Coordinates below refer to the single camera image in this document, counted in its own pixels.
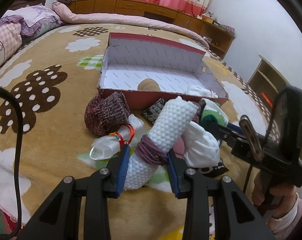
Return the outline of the right hand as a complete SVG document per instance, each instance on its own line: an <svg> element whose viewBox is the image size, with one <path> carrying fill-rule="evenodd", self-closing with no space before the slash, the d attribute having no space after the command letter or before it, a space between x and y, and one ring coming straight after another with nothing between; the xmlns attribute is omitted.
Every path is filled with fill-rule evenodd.
<svg viewBox="0 0 302 240"><path fill-rule="evenodd" d="M269 192L273 196L282 197L280 205L276 210L274 210L272 215L272 217L275 219L280 219L287 215L287 213L291 211L291 209L295 205L295 202L297 201L297 187L293 184L282 183L271 187L269 189ZM255 177L254 189L251 199L253 204L256 206L260 206L265 200L265 193L263 191L263 177L261 171L259 171L259 173Z"/></svg>

